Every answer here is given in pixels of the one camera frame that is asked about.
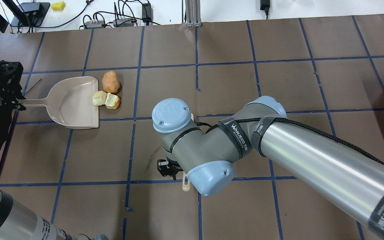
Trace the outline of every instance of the beige dustpan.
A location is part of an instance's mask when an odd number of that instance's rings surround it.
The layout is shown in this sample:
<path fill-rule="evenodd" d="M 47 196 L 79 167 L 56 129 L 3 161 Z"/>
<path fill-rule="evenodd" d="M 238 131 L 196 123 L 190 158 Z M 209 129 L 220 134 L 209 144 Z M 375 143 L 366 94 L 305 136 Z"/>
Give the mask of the beige dustpan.
<path fill-rule="evenodd" d="M 97 79 L 84 76 L 65 79 L 54 85 L 44 99 L 19 100 L 25 106 L 45 106 L 56 123 L 70 129 L 99 127 L 99 108 L 92 96 L 99 90 Z"/>

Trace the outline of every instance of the yellow object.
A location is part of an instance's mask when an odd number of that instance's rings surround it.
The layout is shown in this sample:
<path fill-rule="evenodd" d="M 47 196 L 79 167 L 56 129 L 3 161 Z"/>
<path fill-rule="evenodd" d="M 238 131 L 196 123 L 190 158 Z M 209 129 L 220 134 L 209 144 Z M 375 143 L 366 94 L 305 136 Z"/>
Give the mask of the yellow object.
<path fill-rule="evenodd" d="M 64 1 L 61 1 L 57 3 L 53 3 L 51 5 L 51 9 L 53 9 L 53 11 L 63 11 L 65 6 L 66 6 L 66 3 Z"/>

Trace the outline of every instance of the bread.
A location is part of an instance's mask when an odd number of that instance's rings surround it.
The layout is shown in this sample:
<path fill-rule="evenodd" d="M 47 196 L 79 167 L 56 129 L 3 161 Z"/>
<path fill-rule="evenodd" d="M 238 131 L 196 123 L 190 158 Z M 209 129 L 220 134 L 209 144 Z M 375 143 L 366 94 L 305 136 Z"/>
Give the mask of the bread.
<path fill-rule="evenodd" d="M 115 94 L 119 90 L 119 79 L 114 71 L 106 72 L 102 79 L 103 90 Z"/>
<path fill-rule="evenodd" d="M 93 94 L 93 105 L 98 107 L 105 104 L 107 93 L 98 91 Z"/>
<path fill-rule="evenodd" d="M 115 94 L 108 93 L 105 104 L 107 109 L 117 109 L 119 108 L 120 99 Z"/>

